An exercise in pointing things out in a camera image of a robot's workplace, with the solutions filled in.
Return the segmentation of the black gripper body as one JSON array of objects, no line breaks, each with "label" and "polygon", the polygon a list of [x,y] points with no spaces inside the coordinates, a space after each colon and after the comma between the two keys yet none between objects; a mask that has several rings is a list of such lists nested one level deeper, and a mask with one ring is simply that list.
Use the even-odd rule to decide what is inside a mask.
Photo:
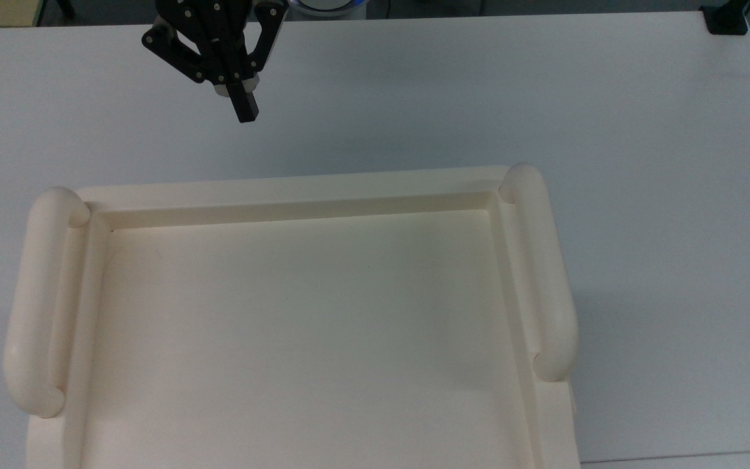
[{"label": "black gripper body", "polygon": [[156,1],[156,12],[167,23],[178,27],[198,23],[215,25],[218,18],[223,18],[233,29],[243,29],[249,21],[269,16],[283,17],[288,11],[286,1]]}]

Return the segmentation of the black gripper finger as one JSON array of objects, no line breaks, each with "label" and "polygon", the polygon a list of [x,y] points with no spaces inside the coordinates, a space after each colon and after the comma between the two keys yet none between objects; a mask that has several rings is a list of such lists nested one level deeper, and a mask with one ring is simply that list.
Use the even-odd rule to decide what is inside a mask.
[{"label": "black gripper finger", "polygon": [[227,92],[238,121],[258,118],[258,104],[242,84],[242,68],[229,30],[223,34],[208,13],[173,12],[161,17],[142,37],[148,51],[193,82],[210,82]]},{"label": "black gripper finger", "polygon": [[273,51],[282,24],[288,15],[288,5],[253,5],[254,18],[260,26],[258,41],[248,54],[248,92],[252,93],[259,83],[258,73],[265,67]]}]

